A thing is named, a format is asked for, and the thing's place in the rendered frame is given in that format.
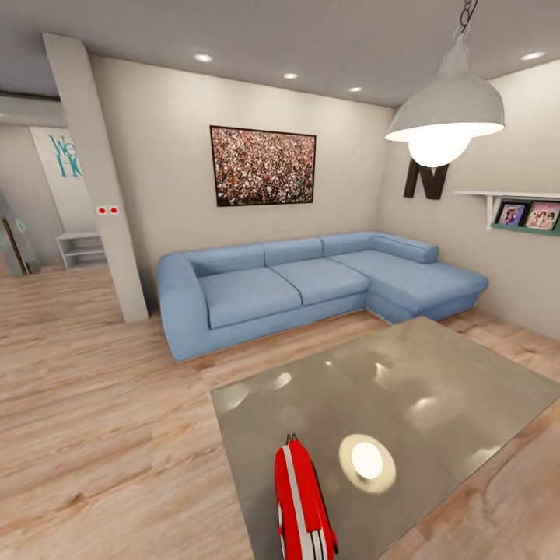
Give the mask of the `radio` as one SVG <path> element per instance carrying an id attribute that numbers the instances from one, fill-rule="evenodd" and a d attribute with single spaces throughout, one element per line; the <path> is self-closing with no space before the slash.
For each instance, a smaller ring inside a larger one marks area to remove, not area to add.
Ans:
<path id="1" fill-rule="evenodd" d="M 275 458 L 282 560 L 334 560 L 337 537 L 309 452 L 292 437 Z"/>

